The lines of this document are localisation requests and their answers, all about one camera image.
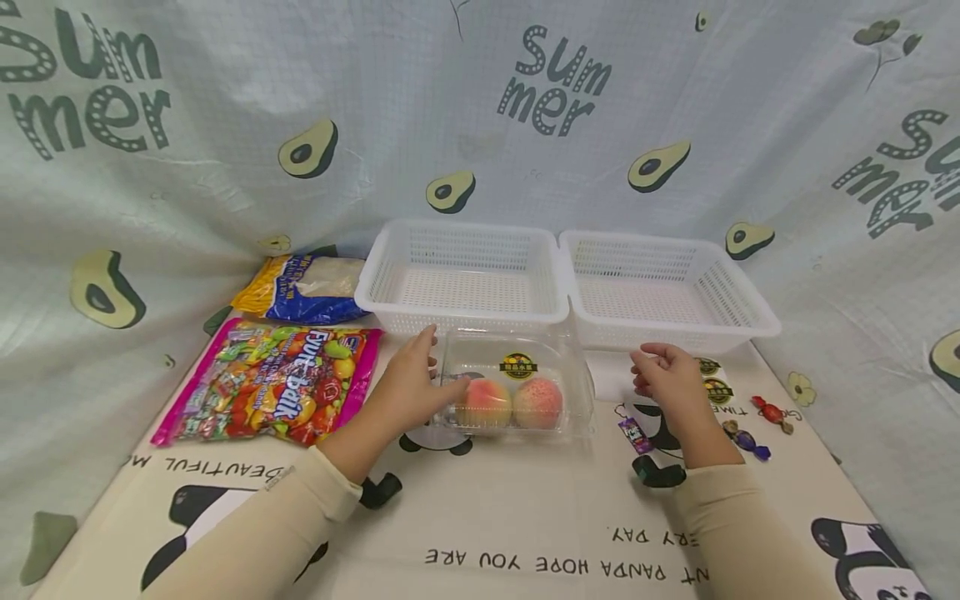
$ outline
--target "candy bag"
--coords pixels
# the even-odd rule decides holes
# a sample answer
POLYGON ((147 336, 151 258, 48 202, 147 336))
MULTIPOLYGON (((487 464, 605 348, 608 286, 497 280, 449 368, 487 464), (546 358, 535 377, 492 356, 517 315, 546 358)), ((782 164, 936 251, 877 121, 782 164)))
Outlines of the candy bag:
POLYGON ((276 256, 231 303, 258 317, 334 325, 368 314, 353 301, 363 261, 327 256, 276 256))
POLYGON ((382 333, 232 319, 151 443, 268 434, 311 445, 363 406, 382 333))

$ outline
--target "red candy wrapper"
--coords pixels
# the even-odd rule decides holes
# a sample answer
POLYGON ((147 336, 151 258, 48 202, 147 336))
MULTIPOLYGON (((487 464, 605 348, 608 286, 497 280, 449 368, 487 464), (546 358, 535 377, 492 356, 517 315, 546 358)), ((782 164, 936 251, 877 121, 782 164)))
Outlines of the red candy wrapper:
POLYGON ((311 445, 363 406, 381 334, 230 320, 151 444, 268 434, 311 445))

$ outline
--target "right hand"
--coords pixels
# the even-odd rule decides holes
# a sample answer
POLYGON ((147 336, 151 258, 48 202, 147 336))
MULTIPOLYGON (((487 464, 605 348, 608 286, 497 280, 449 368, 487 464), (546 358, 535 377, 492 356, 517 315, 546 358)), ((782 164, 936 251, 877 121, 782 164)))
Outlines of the right hand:
POLYGON ((644 344, 630 358, 634 391, 658 404, 681 443, 686 434, 719 427, 696 358, 670 344, 644 344))

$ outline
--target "peach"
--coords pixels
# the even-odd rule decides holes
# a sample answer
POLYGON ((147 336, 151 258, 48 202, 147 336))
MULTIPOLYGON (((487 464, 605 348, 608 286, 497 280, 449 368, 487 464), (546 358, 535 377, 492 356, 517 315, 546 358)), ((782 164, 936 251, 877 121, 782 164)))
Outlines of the peach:
POLYGON ((457 422, 464 427, 506 427, 512 412, 507 388, 492 379, 472 379, 457 404, 457 422))
POLYGON ((527 429, 553 429, 564 409, 564 395, 549 379, 535 377, 525 382, 514 396, 514 418, 527 429))

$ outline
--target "wrapped candy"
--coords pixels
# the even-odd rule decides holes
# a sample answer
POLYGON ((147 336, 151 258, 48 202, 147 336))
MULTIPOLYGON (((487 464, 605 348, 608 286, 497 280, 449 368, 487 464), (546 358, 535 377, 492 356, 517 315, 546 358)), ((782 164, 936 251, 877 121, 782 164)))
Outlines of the wrapped candy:
POLYGON ((749 431, 740 429, 739 424, 737 424, 735 420, 723 421, 723 430, 727 432, 727 436, 733 440, 734 444, 737 444, 748 452, 753 452, 754 456, 761 462, 765 463, 770 460, 772 456, 770 448, 765 445, 758 445, 754 436, 751 435, 749 431))
POLYGON ((793 434, 793 424, 787 422, 786 413, 784 413, 779 407, 767 402, 762 396, 754 396, 751 398, 751 400, 753 401, 754 406, 760 409, 760 414, 765 419, 775 425, 779 425, 780 430, 786 435, 793 434))

